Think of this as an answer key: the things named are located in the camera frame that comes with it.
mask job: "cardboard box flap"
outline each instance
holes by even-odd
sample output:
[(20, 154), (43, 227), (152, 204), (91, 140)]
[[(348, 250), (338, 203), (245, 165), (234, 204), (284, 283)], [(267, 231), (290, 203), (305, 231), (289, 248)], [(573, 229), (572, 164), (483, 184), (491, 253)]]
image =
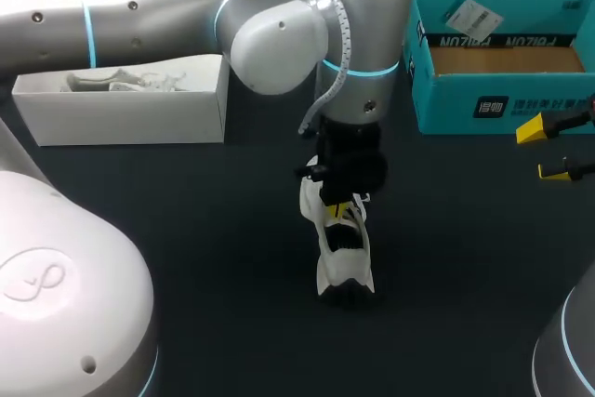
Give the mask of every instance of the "cardboard box flap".
[[(504, 18), (496, 34), (576, 35), (592, 0), (474, 0)], [(446, 25), (464, 0), (417, 0), (427, 34), (459, 34)]]

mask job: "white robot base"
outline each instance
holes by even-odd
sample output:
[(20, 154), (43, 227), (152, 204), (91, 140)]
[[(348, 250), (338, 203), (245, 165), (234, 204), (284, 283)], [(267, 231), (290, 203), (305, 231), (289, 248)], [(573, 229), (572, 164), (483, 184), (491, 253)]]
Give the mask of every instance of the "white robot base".
[(137, 248), (40, 180), (0, 172), (0, 197), (0, 395), (153, 397), (153, 289)]

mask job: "white cardboard box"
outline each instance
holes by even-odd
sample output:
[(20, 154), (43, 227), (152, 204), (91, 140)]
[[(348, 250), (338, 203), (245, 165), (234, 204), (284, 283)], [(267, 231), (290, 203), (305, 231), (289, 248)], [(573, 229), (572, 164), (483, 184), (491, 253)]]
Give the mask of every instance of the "white cardboard box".
[(62, 92), (66, 76), (109, 77), (117, 68), (19, 76), (12, 94), (40, 146), (223, 142), (229, 66), (218, 55), (123, 67), (184, 74), (175, 92)]

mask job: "screw hole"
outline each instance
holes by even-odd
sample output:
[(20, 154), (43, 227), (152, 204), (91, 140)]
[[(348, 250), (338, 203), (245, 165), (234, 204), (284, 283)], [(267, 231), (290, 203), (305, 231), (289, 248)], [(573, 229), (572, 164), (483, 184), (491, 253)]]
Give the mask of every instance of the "screw hole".
[(87, 357), (83, 357), (81, 360), (81, 367), (86, 374), (91, 375), (95, 374), (95, 371), (97, 370), (97, 363), (93, 357), (89, 357), (87, 355)]
[(364, 112), (371, 113), (376, 109), (375, 101), (367, 101), (364, 105)]

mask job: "white shoe inside box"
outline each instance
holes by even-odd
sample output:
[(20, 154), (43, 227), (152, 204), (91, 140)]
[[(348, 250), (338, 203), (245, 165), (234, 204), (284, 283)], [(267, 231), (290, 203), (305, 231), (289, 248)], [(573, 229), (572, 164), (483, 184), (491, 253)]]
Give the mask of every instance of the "white shoe inside box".
[(219, 55), (19, 76), (13, 97), (40, 146), (223, 142)]

